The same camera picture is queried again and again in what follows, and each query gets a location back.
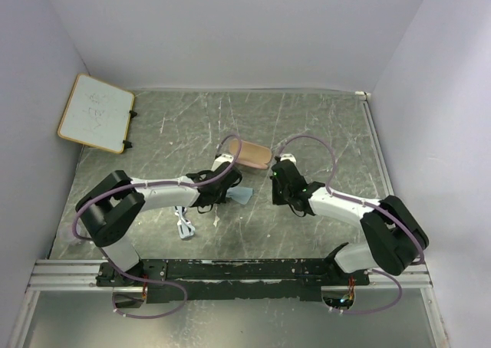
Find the light blue cleaning cloth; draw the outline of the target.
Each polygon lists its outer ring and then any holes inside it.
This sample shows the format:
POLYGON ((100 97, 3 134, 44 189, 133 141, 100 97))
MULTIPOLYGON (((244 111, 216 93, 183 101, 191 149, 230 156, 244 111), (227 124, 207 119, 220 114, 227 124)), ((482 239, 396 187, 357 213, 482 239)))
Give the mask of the light blue cleaning cloth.
POLYGON ((246 205, 253 196, 253 189, 249 187, 236 186, 226 192, 226 198, 238 202, 240 205, 246 205))

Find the pink glasses case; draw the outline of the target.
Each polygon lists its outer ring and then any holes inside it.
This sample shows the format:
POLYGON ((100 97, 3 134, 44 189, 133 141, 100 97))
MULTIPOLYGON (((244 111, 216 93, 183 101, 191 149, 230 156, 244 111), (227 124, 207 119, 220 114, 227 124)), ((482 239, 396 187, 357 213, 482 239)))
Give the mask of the pink glasses case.
POLYGON ((266 170, 272 159, 272 151, 265 146, 242 140, 242 147, 236 162, 253 169, 266 170))

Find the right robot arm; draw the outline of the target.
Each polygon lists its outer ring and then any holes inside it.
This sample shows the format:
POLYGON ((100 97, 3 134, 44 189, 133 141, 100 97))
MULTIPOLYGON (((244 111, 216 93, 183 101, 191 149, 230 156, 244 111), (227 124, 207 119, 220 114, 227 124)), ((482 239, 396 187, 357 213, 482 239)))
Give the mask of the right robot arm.
POLYGON ((299 217, 323 216, 358 225, 365 241, 337 247, 328 256, 326 278, 343 284, 352 273, 370 268, 397 276, 423 260, 429 238, 398 197, 364 199, 307 182, 296 161, 275 158, 272 166, 272 203, 287 205, 299 217))

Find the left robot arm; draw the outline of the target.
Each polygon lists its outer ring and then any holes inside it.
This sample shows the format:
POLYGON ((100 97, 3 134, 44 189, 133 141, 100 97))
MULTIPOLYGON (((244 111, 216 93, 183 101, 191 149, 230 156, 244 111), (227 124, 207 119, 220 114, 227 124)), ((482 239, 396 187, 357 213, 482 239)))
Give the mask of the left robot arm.
POLYGON ((117 279, 133 286, 142 279, 143 262, 126 233, 141 212, 171 208, 180 238, 188 239, 196 228, 186 217, 187 210, 224 203, 228 190, 241 181, 242 173, 227 161, 213 170, 153 181, 117 170, 83 197, 76 211, 92 242, 116 265, 117 279))

